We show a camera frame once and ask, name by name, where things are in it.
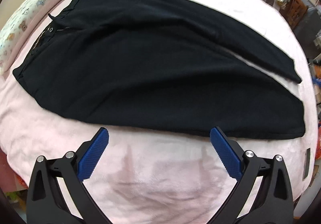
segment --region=floral fabric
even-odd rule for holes
[[[0,31],[0,75],[28,24],[49,0],[25,0]]]

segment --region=fleece blanket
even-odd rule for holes
[[[296,199],[309,185],[317,143],[315,98],[307,61],[299,43],[280,14],[261,0],[192,1],[243,22],[294,59],[296,71],[302,78],[299,85],[266,73],[303,101],[305,135],[281,141],[237,141],[244,150],[252,150],[260,157],[273,158],[281,154],[290,176],[293,198]],[[62,0],[48,12],[56,16],[70,2]],[[33,42],[50,21],[49,17],[45,17],[38,24],[12,67],[0,77],[0,147],[7,154],[12,169],[26,183],[29,183],[39,155],[47,159],[62,157],[70,150],[75,151],[82,142],[90,140],[100,127],[64,119],[42,109],[12,75],[12,70],[22,63]],[[130,127],[105,127],[110,133],[110,143],[91,178],[84,184],[115,224],[207,223],[236,183],[228,176],[207,137]],[[303,179],[307,148],[311,148],[311,160],[309,175]],[[62,181],[60,183],[71,212],[79,216],[66,187]],[[251,208],[259,184],[258,179],[241,215]]]

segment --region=chair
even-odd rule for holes
[[[292,30],[298,25],[308,8],[302,0],[291,0],[286,20]]]

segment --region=pillow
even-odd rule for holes
[[[25,0],[0,31],[0,75],[10,68],[14,60],[12,50],[36,14],[50,0]]]

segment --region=teddy bear print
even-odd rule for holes
[[[44,5],[45,4],[45,1],[44,0],[38,0],[37,3],[36,3],[36,6],[40,6],[40,5]]]
[[[25,20],[22,21],[22,23],[19,25],[19,28],[22,29],[22,31],[26,31],[27,25]]]
[[[14,39],[14,33],[10,33],[9,36],[7,37],[6,41],[12,41]]]
[[[29,13],[29,8],[27,8],[22,14],[27,15]]]

